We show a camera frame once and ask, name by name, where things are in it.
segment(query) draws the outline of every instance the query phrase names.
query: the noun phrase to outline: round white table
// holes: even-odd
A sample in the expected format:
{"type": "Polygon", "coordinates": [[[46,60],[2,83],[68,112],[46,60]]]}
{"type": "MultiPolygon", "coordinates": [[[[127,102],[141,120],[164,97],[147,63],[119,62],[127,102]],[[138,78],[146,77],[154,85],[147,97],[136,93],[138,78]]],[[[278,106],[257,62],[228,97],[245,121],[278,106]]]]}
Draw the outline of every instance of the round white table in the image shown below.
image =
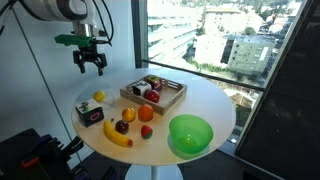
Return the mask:
{"type": "Polygon", "coordinates": [[[72,108],[74,129],[89,147],[111,159],[133,164],[126,179],[183,179],[177,166],[201,158],[222,145],[231,135],[236,121],[235,109],[230,98],[209,80],[191,73],[172,69],[132,69],[102,76],[97,82],[85,89],[76,99],[72,108]],[[154,114],[149,122],[138,119],[129,124],[126,136],[133,140],[133,147],[124,148],[113,144],[103,133],[103,123],[107,119],[122,119],[122,110],[133,107],[138,110],[140,104],[120,96],[120,88],[153,74],[184,85],[186,93],[163,115],[154,114]],[[92,98],[95,91],[103,90],[106,98],[101,102],[105,120],[90,127],[83,126],[75,110],[75,105],[92,98]],[[208,147],[196,154],[186,154],[176,149],[169,136],[169,122],[177,115],[193,114],[206,120],[214,132],[208,147]],[[150,139],[140,136],[142,125],[153,129],[150,139]]]}

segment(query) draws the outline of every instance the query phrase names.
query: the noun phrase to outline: lemon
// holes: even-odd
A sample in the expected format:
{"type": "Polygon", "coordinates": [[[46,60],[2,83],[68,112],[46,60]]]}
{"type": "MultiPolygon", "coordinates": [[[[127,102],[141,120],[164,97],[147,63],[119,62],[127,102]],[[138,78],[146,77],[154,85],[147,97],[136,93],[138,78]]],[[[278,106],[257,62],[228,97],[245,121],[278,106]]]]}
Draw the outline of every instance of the lemon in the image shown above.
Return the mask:
{"type": "Polygon", "coordinates": [[[93,99],[97,102],[103,101],[103,99],[106,97],[106,94],[103,91],[97,91],[93,94],[93,99]]]}

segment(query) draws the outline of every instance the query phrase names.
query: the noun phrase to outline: banana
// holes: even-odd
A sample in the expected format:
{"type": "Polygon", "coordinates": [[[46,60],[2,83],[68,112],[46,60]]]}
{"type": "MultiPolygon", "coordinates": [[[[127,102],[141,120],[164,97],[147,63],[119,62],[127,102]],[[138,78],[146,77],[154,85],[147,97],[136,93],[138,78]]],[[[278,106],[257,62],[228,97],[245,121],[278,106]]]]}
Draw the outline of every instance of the banana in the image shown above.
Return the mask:
{"type": "Polygon", "coordinates": [[[132,147],[133,146],[133,141],[132,139],[128,138],[127,136],[119,133],[116,131],[112,123],[113,119],[107,120],[103,124],[103,132],[104,135],[113,143],[122,146],[122,147],[132,147]]]}

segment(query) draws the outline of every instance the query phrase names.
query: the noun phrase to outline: white table top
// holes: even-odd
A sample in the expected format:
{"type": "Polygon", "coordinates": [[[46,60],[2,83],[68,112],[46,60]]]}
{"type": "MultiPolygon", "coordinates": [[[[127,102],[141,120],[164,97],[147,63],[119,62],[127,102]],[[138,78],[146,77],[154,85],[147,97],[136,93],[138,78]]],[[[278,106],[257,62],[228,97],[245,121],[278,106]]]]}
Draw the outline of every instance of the white table top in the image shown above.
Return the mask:
{"type": "Polygon", "coordinates": [[[76,99],[74,106],[92,98],[95,91],[103,90],[106,98],[101,102],[105,120],[88,128],[79,122],[75,108],[72,109],[72,123],[77,135],[93,150],[111,159],[139,165],[169,165],[192,161],[203,157],[222,145],[231,135],[236,121],[231,99],[215,84],[203,77],[171,69],[132,69],[111,75],[104,75],[76,99]],[[133,147],[125,148],[113,144],[103,133],[103,123],[114,118],[122,119],[122,110],[139,104],[120,96],[120,88],[148,74],[157,75],[187,85],[187,92],[163,115],[154,114],[149,122],[138,118],[129,124],[126,136],[133,140],[133,147]],[[213,129],[214,137],[209,146],[197,154],[185,154],[174,148],[169,138],[169,122],[177,115],[193,114],[206,120],[213,129]],[[142,125],[153,129],[153,136],[144,140],[140,136],[142,125]]]}

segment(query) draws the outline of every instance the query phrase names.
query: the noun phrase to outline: small box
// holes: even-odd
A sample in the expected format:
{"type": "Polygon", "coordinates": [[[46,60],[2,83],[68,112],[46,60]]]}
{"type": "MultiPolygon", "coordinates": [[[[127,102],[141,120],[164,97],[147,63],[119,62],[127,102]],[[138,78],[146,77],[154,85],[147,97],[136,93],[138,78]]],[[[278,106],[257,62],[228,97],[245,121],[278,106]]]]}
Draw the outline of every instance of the small box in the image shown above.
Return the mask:
{"type": "Polygon", "coordinates": [[[161,83],[161,78],[158,76],[154,75],[149,75],[145,78],[145,80],[151,84],[151,88],[156,91],[161,91],[162,89],[162,83],[161,83]]]}
{"type": "Polygon", "coordinates": [[[94,99],[76,105],[76,111],[80,117],[80,122],[86,127],[104,119],[103,109],[94,99]]]}
{"type": "Polygon", "coordinates": [[[133,93],[144,97],[147,92],[151,91],[151,85],[145,81],[138,81],[133,85],[133,93]]]}

